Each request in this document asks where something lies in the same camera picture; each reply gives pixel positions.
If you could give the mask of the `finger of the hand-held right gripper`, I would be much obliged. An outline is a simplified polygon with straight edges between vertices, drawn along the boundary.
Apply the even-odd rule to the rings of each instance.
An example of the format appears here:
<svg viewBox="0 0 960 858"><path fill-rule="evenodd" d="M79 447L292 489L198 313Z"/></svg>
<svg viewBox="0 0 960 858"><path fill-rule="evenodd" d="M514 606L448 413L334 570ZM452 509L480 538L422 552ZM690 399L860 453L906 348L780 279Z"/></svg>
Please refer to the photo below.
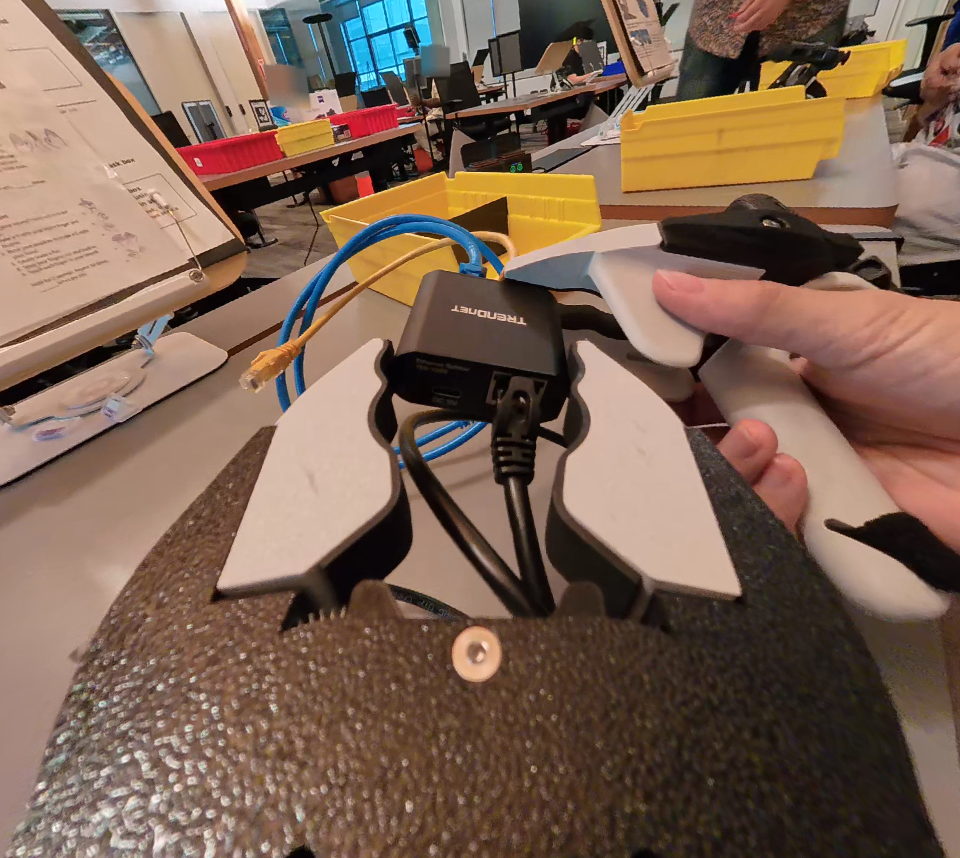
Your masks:
<svg viewBox="0 0 960 858"><path fill-rule="evenodd" d="M600 294L591 271L596 255L623 252L630 258L661 259L665 256L662 244L657 223L608 228L511 259L502 278L556 292Z"/></svg>

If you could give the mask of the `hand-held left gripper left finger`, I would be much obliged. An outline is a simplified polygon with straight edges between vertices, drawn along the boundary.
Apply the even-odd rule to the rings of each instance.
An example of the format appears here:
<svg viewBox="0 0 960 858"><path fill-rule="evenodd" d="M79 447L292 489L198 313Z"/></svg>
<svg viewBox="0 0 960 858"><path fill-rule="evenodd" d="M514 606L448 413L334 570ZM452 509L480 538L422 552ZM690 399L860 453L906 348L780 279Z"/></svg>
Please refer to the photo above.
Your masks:
<svg viewBox="0 0 960 858"><path fill-rule="evenodd" d="M348 602L406 558L413 525L392 446L393 356L389 341L368 341L275 423L217 581L222 597L292 591Z"/></svg>

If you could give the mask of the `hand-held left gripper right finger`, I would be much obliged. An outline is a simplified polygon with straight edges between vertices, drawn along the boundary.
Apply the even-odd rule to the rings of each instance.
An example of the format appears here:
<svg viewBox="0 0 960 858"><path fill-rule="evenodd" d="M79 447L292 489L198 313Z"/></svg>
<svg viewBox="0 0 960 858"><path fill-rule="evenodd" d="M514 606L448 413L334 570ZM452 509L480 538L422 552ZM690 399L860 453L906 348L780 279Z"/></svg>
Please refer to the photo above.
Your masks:
<svg viewBox="0 0 960 858"><path fill-rule="evenodd" d="M546 523L550 563L594 584L607 610L657 592L734 601L741 583L686 428L670 405L589 340L571 386Z"/></svg>

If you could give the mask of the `black network splitter box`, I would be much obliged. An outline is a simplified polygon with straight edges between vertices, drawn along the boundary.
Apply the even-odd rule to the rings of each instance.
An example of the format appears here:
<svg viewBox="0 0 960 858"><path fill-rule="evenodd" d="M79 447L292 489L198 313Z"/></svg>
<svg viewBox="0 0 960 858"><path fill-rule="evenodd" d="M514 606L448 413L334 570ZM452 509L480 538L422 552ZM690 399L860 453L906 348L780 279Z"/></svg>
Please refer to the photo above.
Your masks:
<svg viewBox="0 0 960 858"><path fill-rule="evenodd" d="M570 378L558 301L513 280L425 275L387 368L393 393L462 419L491 421L519 377L543 420L565 407Z"/></svg>

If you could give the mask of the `person's right hand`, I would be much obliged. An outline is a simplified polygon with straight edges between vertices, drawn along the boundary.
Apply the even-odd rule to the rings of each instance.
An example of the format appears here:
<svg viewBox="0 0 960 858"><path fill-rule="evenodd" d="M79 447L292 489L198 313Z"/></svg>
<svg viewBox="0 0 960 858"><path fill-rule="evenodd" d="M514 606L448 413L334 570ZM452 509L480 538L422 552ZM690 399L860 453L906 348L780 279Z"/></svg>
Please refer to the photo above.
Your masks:
<svg viewBox="0 0 960 858"><path fill-rule="evenodd" d="M702 331L788 352L898 507L958 550L958 303L672 271L653 292Z"/></svg>

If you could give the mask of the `yellow bin with black divider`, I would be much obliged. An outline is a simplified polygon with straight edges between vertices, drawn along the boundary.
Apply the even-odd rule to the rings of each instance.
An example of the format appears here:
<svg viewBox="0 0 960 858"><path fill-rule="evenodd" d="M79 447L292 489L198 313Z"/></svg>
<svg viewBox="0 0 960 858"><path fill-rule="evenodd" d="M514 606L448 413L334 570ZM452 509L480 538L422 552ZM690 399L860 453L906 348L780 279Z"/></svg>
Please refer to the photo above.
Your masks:
<svg viewBox="0 0 960 858"><path fill-rule="evenodd" d="M571 241L601 229L601 212L594 177L570 174L511 174L462 171L453 178L435 174L410 181L346 204L334 205L320 216L337 247L362 228L385 217L413 214L446 219L472 228L462 216L476 208L506 199L507 231L519 254ZM347 261L357 282L423 245L429 234L404 233L385 243L368 246ZM457 272L466 253L458 246L419 257L392 272L371 288L379 294L412 305L421 280L434 270Z"/></svg>

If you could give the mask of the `yellow plastic bin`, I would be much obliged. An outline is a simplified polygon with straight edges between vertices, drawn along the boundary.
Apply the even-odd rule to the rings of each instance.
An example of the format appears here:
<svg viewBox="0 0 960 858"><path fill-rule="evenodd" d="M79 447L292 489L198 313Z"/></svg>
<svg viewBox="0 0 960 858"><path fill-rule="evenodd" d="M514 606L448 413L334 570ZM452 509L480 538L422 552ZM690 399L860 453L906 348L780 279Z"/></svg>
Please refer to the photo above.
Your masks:
<svg viewBox="0 0 960 858"><path fill-rule="evenodd" d="M809 180L839 155L845 106L800 85L652 105L621 125L621 190Z"/></svg>
<svg viewBox="0 0 960 858"><path fill-rule="evenodd" d="M887 40L837 48L849 49L849 58L842 66L821 72L819 82L827 97L843 99L870 98L882 91L904 67L906 40ZM786 62L764 61L760 69L759 89L767 89L783 70Z"/></svg>

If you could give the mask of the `white board stand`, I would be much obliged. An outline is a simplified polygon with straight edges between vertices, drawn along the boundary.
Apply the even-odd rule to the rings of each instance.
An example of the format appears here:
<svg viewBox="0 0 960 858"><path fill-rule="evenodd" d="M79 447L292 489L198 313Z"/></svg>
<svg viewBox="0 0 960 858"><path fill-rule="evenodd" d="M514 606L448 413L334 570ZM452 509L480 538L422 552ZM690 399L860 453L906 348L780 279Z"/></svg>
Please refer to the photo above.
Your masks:
<svg viewBox="0 0 960 858"><path fill-rule="evenodd" d="M190 333L143 326L131 348L27 397L1 427L1 485L15 482L221 368L227 352Z"/></svg>

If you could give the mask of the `black tool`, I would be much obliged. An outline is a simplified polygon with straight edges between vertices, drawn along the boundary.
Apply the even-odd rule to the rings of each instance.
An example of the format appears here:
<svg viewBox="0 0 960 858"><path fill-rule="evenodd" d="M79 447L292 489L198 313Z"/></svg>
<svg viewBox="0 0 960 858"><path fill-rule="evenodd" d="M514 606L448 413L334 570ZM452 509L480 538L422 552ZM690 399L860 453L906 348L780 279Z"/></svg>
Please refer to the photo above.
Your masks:
<svg viewBox="0 0 960 858"><path fill-rule="evenodd" d="M769 88L802 85L808 99L827 96L826 88L819 82L821 72L833 70L849 60L850 50L823 43L793 43L776 49L770 56L774 62L786 62L786 69L774 78Z"/></svg>

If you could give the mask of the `black office chair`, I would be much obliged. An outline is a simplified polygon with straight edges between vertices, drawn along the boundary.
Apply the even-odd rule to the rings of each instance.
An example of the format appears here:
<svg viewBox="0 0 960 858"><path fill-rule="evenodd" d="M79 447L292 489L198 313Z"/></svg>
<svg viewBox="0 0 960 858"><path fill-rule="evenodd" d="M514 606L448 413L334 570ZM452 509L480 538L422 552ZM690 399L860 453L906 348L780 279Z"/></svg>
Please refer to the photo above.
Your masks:
<svg viewBox="0 0 960 858"><path fill-rule="evenodd" d="M906 29L923 27L924 39L919 64L894 77L883 89L883 95L890 99L904 100L911 105L918 105L921 102L919 90L921 81L931 58L959 41L959 0L953 4L950 13L919 16L906 22L905 26Z"/></svg>

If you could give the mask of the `red plastic bin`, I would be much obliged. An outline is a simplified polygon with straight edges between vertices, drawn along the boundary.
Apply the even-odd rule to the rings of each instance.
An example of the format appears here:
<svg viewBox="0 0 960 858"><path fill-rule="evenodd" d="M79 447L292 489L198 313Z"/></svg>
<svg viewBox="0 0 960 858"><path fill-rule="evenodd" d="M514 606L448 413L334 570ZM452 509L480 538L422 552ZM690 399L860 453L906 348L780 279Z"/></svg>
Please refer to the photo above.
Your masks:
<svg viewBox="0 0 960 858"><path fill-rule="evenodd" d="M398 107L394 104L342 111L331 114L328 119L332 127L347 129L353 139L387 132L400 124Z"/></svg>
<svg viewBox="0 0 960 858"><path fill-rule="evenodd" d="M276 130L210 140L177 149L195 174L231 174L284 158Z"/></svg>

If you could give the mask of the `small yellow bin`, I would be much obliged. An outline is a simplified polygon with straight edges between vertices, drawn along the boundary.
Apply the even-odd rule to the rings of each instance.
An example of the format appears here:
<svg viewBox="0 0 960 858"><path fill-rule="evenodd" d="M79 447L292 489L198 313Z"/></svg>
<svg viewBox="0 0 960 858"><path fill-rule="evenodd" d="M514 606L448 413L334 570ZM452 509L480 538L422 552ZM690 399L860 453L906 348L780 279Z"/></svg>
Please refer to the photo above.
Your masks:
<svg viewBox="0 0 960 858"><path fill-rule="evenodd" d="M295 157L332 147L337 139L330 121L321 117L280 126L275 140L285 157Z"/></svg>

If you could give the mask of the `black floor lamp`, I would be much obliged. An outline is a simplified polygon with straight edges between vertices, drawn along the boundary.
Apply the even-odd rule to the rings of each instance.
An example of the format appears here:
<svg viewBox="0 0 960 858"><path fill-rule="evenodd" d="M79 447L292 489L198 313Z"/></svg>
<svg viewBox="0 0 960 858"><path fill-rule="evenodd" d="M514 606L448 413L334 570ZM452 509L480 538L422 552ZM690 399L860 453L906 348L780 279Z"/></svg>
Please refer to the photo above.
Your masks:
<svg viewBox="0 0 960 858"><path fill-rule="evenodd" d="M323 79L323 87L335 90L337 69L324 27L331 19L331 13L319 12L307 14L303 16L301 20L309 31L310 40L316 53L318 67L320 68L319 73Z"/></svg>

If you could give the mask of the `large black wall screen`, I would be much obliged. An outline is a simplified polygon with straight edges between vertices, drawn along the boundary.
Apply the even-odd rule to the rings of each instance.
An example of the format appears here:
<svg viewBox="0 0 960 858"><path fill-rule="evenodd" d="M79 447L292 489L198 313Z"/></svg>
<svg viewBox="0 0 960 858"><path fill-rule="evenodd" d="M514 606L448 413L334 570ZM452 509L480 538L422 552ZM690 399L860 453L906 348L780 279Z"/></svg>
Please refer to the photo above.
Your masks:
<svg viewBox="0 0 960 858"><path fill-rule="evenodd" d="M589 25L594 40L606 43L606 53L618 52L601 0L518 0L519 44L523 68L535 68L554 41L573 37L569 29Z"/></svg>

